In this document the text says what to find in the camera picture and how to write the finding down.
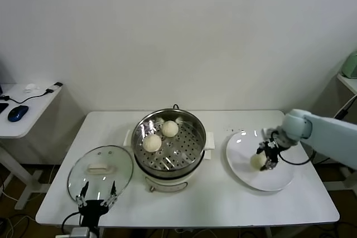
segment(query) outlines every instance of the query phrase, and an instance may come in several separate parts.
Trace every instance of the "desk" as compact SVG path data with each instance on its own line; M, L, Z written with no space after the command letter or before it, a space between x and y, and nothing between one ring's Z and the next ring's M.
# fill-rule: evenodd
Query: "desk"
M25 93L23 91L26 84L5 84L2 85L2 87L4 91L3 95L8 95L17 101L23 101L28 97L41 95L51 85L53 85L53 83L37 85L38 89L33 90L31 93ZM60 90L61 88L53 93L25 102L23 105L29 106L29 110L18 122L9 122L7 115L14 107L19 106L19 104L12 100L0 100L0 103L9 103L9 106L0 113L0 139L16 139L25 136ZM49 189L49 184L39 184L37 181L42 171L35 171L33 175L29 174L2 146L0 146L0 162L11 172L4 181L4 187L8 185L12 176L16 176L27 186L15 205L16 210L22 210L24 208L32 193L45 193Z
M354 95L357 94L357 79L350 79L342 76L341 74L337 75L337 78L344 84Z
M74 163L91 149L122 145L148 111L95 111L88 114L36 215L40 224L61 225L78 210L67 193L66 181ZM178 193L151 193L139 168L100 227L215 228L243 226L308 225L335 222L339 213L311 163L297 166L292 183L279 192L261 192L236 178L225 159L230 136L242 129L280 125L280 111L192 111L213 132L211 160L197 169L195 182ZM307 155L301 145L291 151L294 162ZM78 218L67 221L78 225Z

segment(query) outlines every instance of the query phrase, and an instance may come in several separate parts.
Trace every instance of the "robotic arm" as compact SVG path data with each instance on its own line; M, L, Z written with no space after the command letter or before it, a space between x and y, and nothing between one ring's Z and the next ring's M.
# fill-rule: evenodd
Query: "robotic arm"
M273 169L280 152L299 141L310 145L348 167L357 169L357 125L313 115L308 111L291 110L276 129L268 129L257 154L265 152L267 160L260 169Z

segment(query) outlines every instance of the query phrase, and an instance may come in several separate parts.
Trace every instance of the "blue mouse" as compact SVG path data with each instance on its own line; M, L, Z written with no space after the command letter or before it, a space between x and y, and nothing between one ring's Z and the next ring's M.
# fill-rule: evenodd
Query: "blue mouse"
M17 122L27 113L27 111L28 111L28 106L20 105L18 107L13 108L9 112L9 115L7 116L7 119L10 122Z

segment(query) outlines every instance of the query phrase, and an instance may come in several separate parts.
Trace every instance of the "perforated steamer tray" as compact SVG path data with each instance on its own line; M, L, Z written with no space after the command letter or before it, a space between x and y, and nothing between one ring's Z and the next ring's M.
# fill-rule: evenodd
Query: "perforated steamer tray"
M140 164L159 171L172 171L188 167L198 161L203 153L205 133L202 137L194 123L177 118L175 122L178 125L178 134L168 138L161 132L164 122L158 117L142 124L141 138L133 145ZM156 134L162 140L161 148L154 153L149 153L143 148L143 140L149 134Z

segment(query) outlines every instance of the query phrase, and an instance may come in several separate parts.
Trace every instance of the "pot lid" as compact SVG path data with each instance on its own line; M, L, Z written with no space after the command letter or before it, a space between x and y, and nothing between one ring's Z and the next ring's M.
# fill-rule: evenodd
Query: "pot lid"
M101 146L87 152L75 163L68 175L67 189L75 201L88 183L86 200L106 200L113 182L119 196L132 175L133 159L127 150L116 145Z

